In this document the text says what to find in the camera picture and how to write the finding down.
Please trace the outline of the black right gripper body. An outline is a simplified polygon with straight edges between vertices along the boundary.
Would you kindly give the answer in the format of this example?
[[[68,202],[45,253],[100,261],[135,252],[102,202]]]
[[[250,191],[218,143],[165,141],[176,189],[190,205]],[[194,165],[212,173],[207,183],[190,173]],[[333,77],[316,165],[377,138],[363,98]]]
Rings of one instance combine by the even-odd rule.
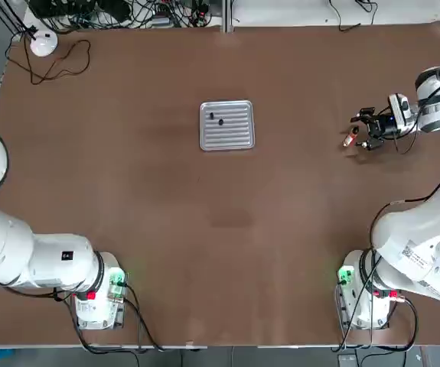
[[[394,139],[399,137],[400,130],[392,112],[384,111],[372,117],[371,137],[379,140]]]

